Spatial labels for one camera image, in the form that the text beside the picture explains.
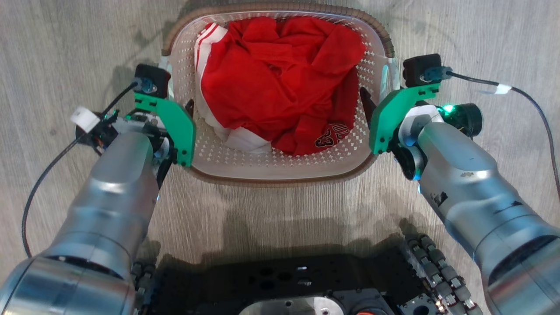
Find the brown basket rim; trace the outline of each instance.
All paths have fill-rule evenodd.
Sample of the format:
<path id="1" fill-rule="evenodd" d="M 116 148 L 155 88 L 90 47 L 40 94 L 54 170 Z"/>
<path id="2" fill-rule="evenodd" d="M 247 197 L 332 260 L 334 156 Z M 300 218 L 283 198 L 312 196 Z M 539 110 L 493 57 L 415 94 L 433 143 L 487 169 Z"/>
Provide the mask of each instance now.
<path id="1" fill-rule="evenodd" d="M 351 18 L 356 18 L 368 24 L 377 33 L 381 40 L 381 44 L 385 50 L 385 56 L 388 58 L 394 58 L 395 49 L 393 47 L 393 42 L 387 30 L 383 27 L 381 23 L 373 16 L 368 13 L 348 7 L 342 6 L 331 6 L 328 4 L 316 4 L 316 3 L 296 3 L 296 2 L 256 2 L 256 3 L 238 3 L 238 4 L 228 4 L 225 6 L 218 7 L 203 7 L 192 11 L 183 18 L 181 18 L 175 26 L 171 29 L 167 35 L 163 48 L 161 49 L 161 55 L 163 57 L 168 57 L 171 55 L 171 48 L 179 32 L 186 25 L 192 21 L 207 15 L 224 14 L 224 13 L 235 13 L 235 12 L 254 12 L 254 11 L 301 11 L 301 12 L 316 12 L 316 13 L 326 13 L 335 14 L 341 16 L 347 16 Z M 321 177 L 321 178 L 310 178 L 310 179 L 294 179 L 294 180 L 251 180 L 251 179 L 235 179 L 218 177 L 213 175 L 208 175 L 194 166 L 190 168 L 190 174 L 194 175 L 196 178 L 203 180 L 208 183 L 213 184 L 225 184 L 230 186 L 244 186 L 244 187 L 297 187 L 297 186 L 309 186 L 310 184 L 327 184 L 327 183 L 338 183 L 345 182 L 352 178 L 358 177 L 364 173 L 377 159 L 377 156 L 368 156 L 362 164 L 357 166 L 355 169 L 346 172 L 344 174 Z"/>

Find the red clothing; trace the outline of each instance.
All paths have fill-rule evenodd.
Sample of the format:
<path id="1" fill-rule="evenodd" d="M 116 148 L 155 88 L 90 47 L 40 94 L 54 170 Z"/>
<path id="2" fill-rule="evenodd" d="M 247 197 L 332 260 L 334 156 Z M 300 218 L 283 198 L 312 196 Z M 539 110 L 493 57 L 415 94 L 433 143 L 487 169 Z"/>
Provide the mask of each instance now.
<path id="1" fill-rule="evenodd" d="M 360 35 L 316 18 L 234 21 L 212 44 L 200 86 L 225 128 L 244 127 L 287 154 L 312 154 L 353 128 L 364 53 Z"/>

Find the white tag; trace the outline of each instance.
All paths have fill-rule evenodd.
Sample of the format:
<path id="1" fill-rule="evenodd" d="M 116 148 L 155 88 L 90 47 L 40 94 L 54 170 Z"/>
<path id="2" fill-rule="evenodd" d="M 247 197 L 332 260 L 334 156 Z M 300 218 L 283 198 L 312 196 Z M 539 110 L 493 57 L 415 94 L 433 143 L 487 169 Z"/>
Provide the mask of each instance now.
<path id="1" fill-rule="evenodd" d="M 82 106 L 76 109 L 70 116 L 70 120 L 86 133 L 90 132 L 101 121 L 96 114 Z"/>
<path id="2" fill-rule="evenodd" d="M 494 94 L 506 94 L 511 90 L 511 86 L 505 84 L 498 84 L 496 86 L 496 92 Z"/>

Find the gray wood floor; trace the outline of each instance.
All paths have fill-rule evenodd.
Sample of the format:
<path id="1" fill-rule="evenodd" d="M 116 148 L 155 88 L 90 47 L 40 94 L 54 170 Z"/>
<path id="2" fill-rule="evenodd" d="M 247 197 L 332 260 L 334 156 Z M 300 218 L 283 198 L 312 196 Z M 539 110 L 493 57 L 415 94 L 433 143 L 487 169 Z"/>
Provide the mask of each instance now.
<path id="1" fill-rule="evenodd" d="M 0 281 L 25 258 L 20 219 L 45 166 L 73 138 L 68 117 L 101 110 L 133 76 L 157 61 L 162 36 L 179 15 L 227 1 L 0 1 Z M 322 1 L 365 10 L 387 28 L 400 61 L 440 53 L 465 75 L 526 90 L 560 127 L 560 2 L 531 0 Z M 540 118 L 522 97 L 489 96 L 485 86 L 445 82 L 439 101 L 477 103 L 484 113 L 475 140 L 525 201 L 560 225 L 560 207 Z M 131 107 L 130 96 L 121 106 Z M 72 150 L 40 187 L 29 216 L 29 242 L 49 245 L 97 157 Z M 204 266 L 301 254 L 372 253 L 407 219 L 428 233 L 483 303 L 479 272 L 441 222 L 383 155 L 360 177 L 305 188 L 243 188 L 201 182 L 173 168 L 161 192 L 149 239 L 169 255 Z"/>

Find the plastic basket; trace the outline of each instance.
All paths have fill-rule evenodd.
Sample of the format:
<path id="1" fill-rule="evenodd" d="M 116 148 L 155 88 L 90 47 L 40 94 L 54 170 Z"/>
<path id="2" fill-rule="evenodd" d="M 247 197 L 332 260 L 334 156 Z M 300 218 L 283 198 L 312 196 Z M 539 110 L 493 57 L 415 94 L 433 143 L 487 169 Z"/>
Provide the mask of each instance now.
<path id="1" fill-rule="evenodd" d="M 181 19 L 167 37 L 161 67 L 171 73 L 169 95 L 185 105 L 195 99 L 197 84 L 194 44 L 197 35 L 210 23 L 226 26 L 229 21 L 266 16 L 276 20 L 312 16 L 342 24 L 361 34 L 367 51 L 357 66 L 360 86 L 378 104 L 389 92 L 398 89 L 399 76 L 393 61 L 389 34 L 373 17 L 351 8 L 310 3 L 247 3 L 202 8 Z M 212 127 L 198 115 L 194 104 L 197 139 L 192 170 L 202 179 L 232 182 L 316 182 L 348 179 L 365 171 L 374 161 L 368 146 L 369 130 L 358 97 L 356 121 L 350 134 L 334 147 L 304 156 L 289 156 L 278 150 L 250 154 L 224 146 Z"/>

